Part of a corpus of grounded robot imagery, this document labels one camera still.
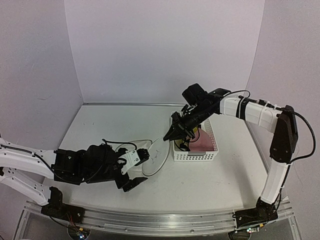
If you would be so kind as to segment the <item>white perforated plastic basket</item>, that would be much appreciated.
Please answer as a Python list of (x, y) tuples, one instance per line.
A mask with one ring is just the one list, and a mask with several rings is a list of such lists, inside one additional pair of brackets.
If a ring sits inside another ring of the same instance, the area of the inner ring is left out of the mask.
[(210, 162), (219, 153), (218, 143), (208, 119), (193, 129), (194, 138), (189, 136), (170, 139), (175, 162)]

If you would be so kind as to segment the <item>pink bra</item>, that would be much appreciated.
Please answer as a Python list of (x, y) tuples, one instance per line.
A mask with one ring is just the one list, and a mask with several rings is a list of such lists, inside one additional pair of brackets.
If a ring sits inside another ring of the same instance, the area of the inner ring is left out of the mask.
[(215, 150), (211, 137), (202, 129), (199, 130), (200, 137), (197, 142), (190, 144), (191, 152), (212, 152)]

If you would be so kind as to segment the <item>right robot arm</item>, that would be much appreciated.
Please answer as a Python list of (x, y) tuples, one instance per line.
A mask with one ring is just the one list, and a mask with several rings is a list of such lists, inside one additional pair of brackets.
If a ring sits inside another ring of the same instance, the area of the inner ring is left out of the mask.
[(298, 126), (294, 109), (280, 107), (269, 101), (242, 96), (240, 92), (217, 88), (204, 90), (198, 83), (182, 93), (186, 106), (171, 115), (171, 124), (164, 141), (194, 139), (194, 128), (212, 115), (223, 115), (242, 120), (267, 131), (270, 136), (269, 171), (260, 195), (260, 203), (252, 209), (252, 218), (262, 222), (284, 186), (298, 142)]

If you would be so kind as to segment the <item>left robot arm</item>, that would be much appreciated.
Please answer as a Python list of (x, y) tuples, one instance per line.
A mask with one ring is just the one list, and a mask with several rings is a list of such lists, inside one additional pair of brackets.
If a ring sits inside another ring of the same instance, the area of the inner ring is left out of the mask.
[(56, 182), (79, 186), (115, 182), (118, 189), (128, 192), (146, 180), (146, 177), (130, 176), (129, 171), (150, 158), (145, 148), (130, 142), (132, 150), (113, 149), (114, 142), (103, 140), (100, 145), (87, 149), (56, 150), (32, 149), (0, 140), (0, 181), (32, 199), (57, 219), (67, 214), (67, 207), (58, 199), (52, 199), (58, 190), (38, 183), (22, 172), (29, 172)]

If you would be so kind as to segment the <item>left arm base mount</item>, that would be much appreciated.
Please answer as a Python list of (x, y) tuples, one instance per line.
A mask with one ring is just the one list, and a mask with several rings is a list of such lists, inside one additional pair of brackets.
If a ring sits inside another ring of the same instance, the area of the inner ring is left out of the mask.
[(74, 224), (83, 222), (85, 215), (83, 207), (63, 203), (63, 193), (56, 187), (51, 186), (49, 191), (50, 196), (47, 204), (41, 207), (41, 214)]

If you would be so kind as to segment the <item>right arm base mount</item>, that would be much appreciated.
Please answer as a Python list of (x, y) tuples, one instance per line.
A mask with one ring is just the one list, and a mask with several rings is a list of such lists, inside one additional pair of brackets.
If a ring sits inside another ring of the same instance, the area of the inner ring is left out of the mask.
[(237, 210), (232, 217), (235, 219), (237, 230), (259, 226), (278, 219), (275, 203), (266, 203), (258, 198), (254, 208)]

